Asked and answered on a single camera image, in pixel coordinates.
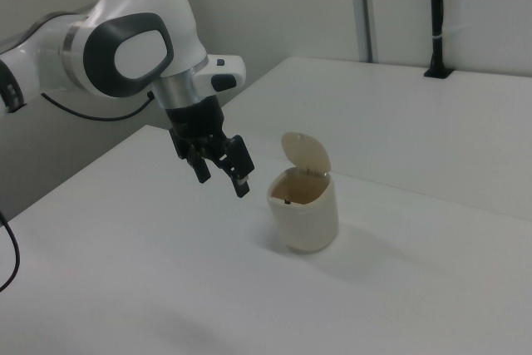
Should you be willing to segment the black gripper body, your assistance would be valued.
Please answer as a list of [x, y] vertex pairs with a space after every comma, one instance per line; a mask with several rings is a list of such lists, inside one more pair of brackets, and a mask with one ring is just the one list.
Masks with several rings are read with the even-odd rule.
[[192, 106], [166, 109], [171, 124], [172, 141], [194, 141], [214, 138], [225, 141], [224, 114], [216, 96], [209, 96]]

